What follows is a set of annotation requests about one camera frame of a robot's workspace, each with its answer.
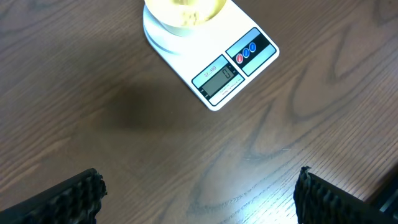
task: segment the blue button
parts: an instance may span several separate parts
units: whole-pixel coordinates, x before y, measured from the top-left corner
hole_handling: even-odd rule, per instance
[[[243,57],[248,58],[250,56],[250,51],[249,49],[243,49]]]
[[[255,43],[250,43],[250,45],[249,45],[249,48],[250,48],[250,51],[253,53],[253,52],[255,52],[255,51],[256,51],[256,49],[257,49],[257,46],[256,46],[256,44],[255,44]]]

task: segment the scale display screen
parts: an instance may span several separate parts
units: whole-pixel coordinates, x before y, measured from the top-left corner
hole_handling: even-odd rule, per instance
[[[276,49],[257,28],[253,28],[226,53],[247,76],[250,76],[276,53]]]
[[[243,81],[242,75],[221,55],[199,73],[192,83],[213,106],[216,106]]]
[[[207,92],[207,94],[213,96],[217,90],[224,86],[225,83],[230,81],[233,77],[235,77],[235,75],[231,72],[231,70],[227,67],[224,67],[217,72],[217,74],[214,75],[211,80],[204,84],[202,88]]]

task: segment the white kitchen scale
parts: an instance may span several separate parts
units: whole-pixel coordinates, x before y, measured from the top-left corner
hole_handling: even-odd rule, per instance
[[[279,48],[234,2],[215,20],[184,37],[167,31],[144,7],[144,32],[153,48],[212,111],[253,81]]]

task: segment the brown wooden surface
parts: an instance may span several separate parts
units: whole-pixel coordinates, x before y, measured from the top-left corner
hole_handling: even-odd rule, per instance
[[[0,1],[0,209],[90,167],[98,223],[296,223],[301,166],[369,197],[398,162],[398,1],[236,3],[281,55],[214,113],[143,1]]]

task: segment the scale label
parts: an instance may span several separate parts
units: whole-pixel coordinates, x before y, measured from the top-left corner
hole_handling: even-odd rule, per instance
[[[197,88],[201,87],[204,83],[216,75],[217,72],[220,71],[227,63],[228,61],[224,57],[218,57],[213,63],[199,73],[199,75],[192,80],[192,83]]]

